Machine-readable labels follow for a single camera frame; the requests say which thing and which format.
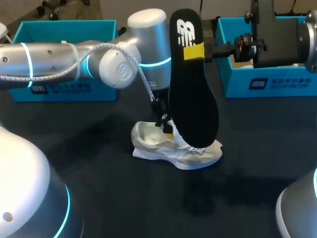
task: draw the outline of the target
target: new balance logo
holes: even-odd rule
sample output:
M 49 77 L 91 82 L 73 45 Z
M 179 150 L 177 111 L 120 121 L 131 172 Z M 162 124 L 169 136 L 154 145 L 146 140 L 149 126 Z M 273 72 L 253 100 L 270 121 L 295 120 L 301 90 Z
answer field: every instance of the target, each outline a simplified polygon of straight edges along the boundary
M 178 44 L 188 47 L 194 46 L 192 40 L 195 39 L 195 28 L 190 21 L 184 22 L 181 19 L 177 20 L 177 32 L 182 36 L 178 37 Z

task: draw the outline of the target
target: white cable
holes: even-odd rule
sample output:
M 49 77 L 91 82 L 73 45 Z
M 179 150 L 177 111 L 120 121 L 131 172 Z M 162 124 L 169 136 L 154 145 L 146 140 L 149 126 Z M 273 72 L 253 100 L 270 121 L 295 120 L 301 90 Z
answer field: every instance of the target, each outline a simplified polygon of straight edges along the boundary
M 108 49 L 115 49 L 117 51 L 122 52 L 123 54 L 125 54 L 126 56 L 130 57 L 131 60 L 134 62 L 134 64 L 136 65 L 138 72 L 141 76 L 141 79 L 144 83 L 144 86 L 149 94 L 150 100 L 151 102 L 153 102 L 155 100 L 155 97 L 151 91 L 151 88 L 147 82 L 147 79 L 139 65 L 139 62 L 134 58 L 134 56 L 128 52 L 127 50 L 125 50 L 123 47 L 120 47 L 118 45 L 115 44 L 111 44 L 111 43 L 100 43 L 98 45 L 95 45 L 94 47 L 92 47 L 89 51 L 87 51 L 80 59 L 79 62 L 82 62 L 88 55 L 90 55 L 93 51 L 102 49 L 102 48 L 108 48 Z M 63 72 L 60 73 L 56 73 L 56 74 L 52 74 L 49 76 L 39 76 L 39 77 L 13 77 L 13 76 L 4 76 L 4 75 L 0 75 L 0 80 L 4 80 L 4 81 L 17 81 L 17 82 L 29 82 L 29 81 L 33 81 L 33 82 L 39 82 L 39 81 L 49 81 L 49 80 L 54 80 L 57 78 L 61 78 L 67 74 L 69 74 L 71 71 L 73 71 L 76 67 L 77 67 L 77 62 L 75 62 L 71 67 L 69 67 L 68 69 L 64 70 Z
M 75 54 L 75 57 L 76 57 L 76 63 L 77 63 L 77 73 L 76 73 L 76 77 L 75 77 L 75 80 L 78 80 L 79 79 L 79 76 L 80 76 L 80 58 L 79 58 L 79 53 L 78 53 L 78 50 L 77 48 L 75 47 L 74 44 L 71 44 L 71 43 L 67 43 L 69 44 L 72 48 L 73 48 L 73 52 Z
M 6 39 L 10 42 L 10 44 L 12 44 L 12 40 L 8 35 L 5 35 Z

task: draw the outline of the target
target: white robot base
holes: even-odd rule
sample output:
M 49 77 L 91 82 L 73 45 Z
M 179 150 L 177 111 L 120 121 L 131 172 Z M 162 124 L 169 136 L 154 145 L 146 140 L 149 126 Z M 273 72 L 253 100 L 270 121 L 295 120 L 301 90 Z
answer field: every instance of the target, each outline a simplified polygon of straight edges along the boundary
M 81 238 L 67 186 L 31 142 L 0 127 L 0 237 Z
M 280 194 L 275 214 L 283 238 L 317 237 L 317 170 Z

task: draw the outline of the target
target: shoe sole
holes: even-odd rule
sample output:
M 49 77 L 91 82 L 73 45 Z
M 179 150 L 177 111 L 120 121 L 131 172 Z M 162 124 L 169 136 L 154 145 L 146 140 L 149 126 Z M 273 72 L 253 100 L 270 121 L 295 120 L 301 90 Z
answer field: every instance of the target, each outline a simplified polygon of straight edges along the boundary
M 205 164 L 201 164 L 201 165 L 185 165 L 182 163 L 179 163 L 177 161 L 174 161 L 173 159 L 169 159 L 165 156 L 162 155 L 158 155 L 158 154 L 154 154 L 145 150 L 140 150 L 138 148 L 134 148 L 133 154 L 134 157 L 138 157 L 141 159 L 145 159 L 145 160 L 165 160 L 168 161 L 172 164 L 174 164 L 175 167 L 177 167 L 180 170 L 197 170 L 197 169 L 202 169 L 204 167 L 210 166 L 214 163 L 216 163 L 219 159 L 217 160 L 213 160 L 210 161 L 208 163 Z
M 204 59 L 184 60 L 184 46 L 179 41 L 185 41 L 186 36 L 178 33 L 179 20 L 193 25 L 195 38 L 192 43 L 197 45 L 204 41 L 201 19 L 195 11 L 181 9 L 172 14 L 169 22 L 172 58 L 169 109 L 183 139 L 193 147 L 206 148 L 214 142 L 218 132 L 217 102 L 205 77 Z

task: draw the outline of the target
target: glowing blue ring light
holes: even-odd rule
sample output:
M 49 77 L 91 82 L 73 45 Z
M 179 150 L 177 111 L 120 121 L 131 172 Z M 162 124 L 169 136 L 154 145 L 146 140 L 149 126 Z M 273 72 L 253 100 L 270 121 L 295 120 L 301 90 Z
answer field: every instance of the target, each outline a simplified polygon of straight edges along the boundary
M 314 189 L 315 189 L 315 194 L 317 197 L 317 169 L 315 170 L 315 173 L 314 173 Z
M 32 60 L 31 60 L 31 55 L 30 55 L 29 49 L 25 43 L 20 43 L 20 44 L 23 46 L 24 51 L 26 53 L 26 57 L 28 58 L 30 78 L 33 78 L 33 65 L 32 65 Z M 33 83 L 32 81 L 29 82 L 28 88 L 32 86 L 32 83 Z
M 155 67 L 155 66 L 159 66 L 159 65 L 165 64 L 165 63 L 170 62 L 170 61 L 171 61 L 171 57 L 169 57 L 168 59 L 166 59 L 164 61 L 158 62 L 158 63 L 140 63 L 139 65 L 141 67 Z
M 92 76 L 92 74 L 90 73 L 89 68 L 88 68 L 89 57 L 90 57 L 90 55 L 88 55 L 87 58 L 86 58 L 86 69 L 87 69 L 87 72 L 88 72 L 89 76 L 94 79 L 94 77 Z
M 70 196 L 69 196 L 69 192 L 68 192 L 68 189 L 67 189 L 67 186 L 65 185 L 66 187 L 66 191 L 67 191 L 67 197 L 68 197 L 68 206 L 67 206 L 67 212 L 66 212 L 66 215 L 65 215 L 65 218 L 64 218 L 64 221 L 63 223 L 61 224 L 58 232 L 56 233 L 56 235 L 53 237 L 53 238 L 58 238 L 58 236 L 60 235 L 60 233 L 62 232 L 62 230 L 64 229 L 64 226 L 67 222 L 67 218 L 68 218 L 68 215 L 69 215 L 69 209 L 70 209 Z

